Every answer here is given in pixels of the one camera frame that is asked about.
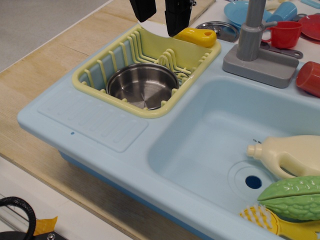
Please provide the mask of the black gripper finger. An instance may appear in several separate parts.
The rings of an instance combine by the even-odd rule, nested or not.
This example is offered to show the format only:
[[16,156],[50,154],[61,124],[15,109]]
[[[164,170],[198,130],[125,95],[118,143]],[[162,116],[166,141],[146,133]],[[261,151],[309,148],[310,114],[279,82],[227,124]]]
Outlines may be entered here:
[[189,26],[192,7],[192,0],[165,0],[165,21],[170,37]]
[[139,22],[145,22],[157,12],[155,0],[130,0],[130,4]]

